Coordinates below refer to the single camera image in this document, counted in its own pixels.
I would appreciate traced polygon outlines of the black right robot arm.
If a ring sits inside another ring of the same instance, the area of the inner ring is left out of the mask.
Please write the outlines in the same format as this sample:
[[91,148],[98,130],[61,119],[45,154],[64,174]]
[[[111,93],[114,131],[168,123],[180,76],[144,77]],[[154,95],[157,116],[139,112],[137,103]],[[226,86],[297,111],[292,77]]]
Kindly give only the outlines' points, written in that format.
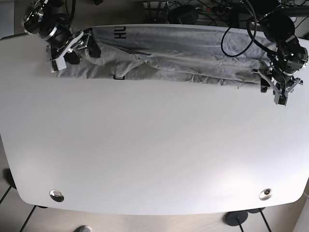
[[66,0],[35,0],[23,18],[25,33],[37,34],[48,43],[47,53],[55,72],[65,69],[67,63],[79,64],[78,51],[86,50],[91,58],[101,56],[92,28],[71,31],[75,10],[75,0],[71,2],[71,10]]

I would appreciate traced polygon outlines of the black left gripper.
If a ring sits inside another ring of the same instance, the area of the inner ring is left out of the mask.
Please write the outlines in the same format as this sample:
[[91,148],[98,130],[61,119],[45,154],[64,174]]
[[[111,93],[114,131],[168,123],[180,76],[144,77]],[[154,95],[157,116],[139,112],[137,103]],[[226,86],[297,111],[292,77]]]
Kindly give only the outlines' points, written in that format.
[[272,89],[273,95],[278,93],[288,96],[297,85],[303,85],[303,80],[300,78],[290,76],[290,79],[288,79],[276,69],[252,69],[252,74],[260,76],[261,93],[266,93],[269,89]]

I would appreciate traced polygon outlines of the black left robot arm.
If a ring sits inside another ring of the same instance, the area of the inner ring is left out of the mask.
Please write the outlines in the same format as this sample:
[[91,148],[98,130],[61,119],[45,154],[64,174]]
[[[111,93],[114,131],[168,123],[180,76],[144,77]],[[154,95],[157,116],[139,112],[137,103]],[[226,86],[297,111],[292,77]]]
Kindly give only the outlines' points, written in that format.
[[[261,76],[261,92],[271,87],[280,99],[286,99],[293,88],[302,81],[294,74],[305,68],[309,61],[309,53],[302,47],[295,35],[295,25],[292,17],[302,17],[309,14],[305,5],[284,7],[277,0],[241,0],[233,7],[244,7],[251,15],[246,20],[247,33],[251,39],[245,50],[255,44],[266,52],[270,58],[270,66]],[[256,40],[257,28],[261,26],[268,40],[275,43],[277,50],[273,51]]]

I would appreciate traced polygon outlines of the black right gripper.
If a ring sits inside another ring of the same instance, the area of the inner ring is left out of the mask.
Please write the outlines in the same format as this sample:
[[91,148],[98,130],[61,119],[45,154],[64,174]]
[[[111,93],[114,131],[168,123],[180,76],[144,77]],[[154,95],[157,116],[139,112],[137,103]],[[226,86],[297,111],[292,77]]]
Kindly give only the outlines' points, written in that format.
[[93,29],[88,28],[76,34],[67,28],[54,28],[45,38],[49,44],[47,52],[52,63],[80,63],[78,51],[88,50],[91,58],[100,58],[101,49],[93,37]]

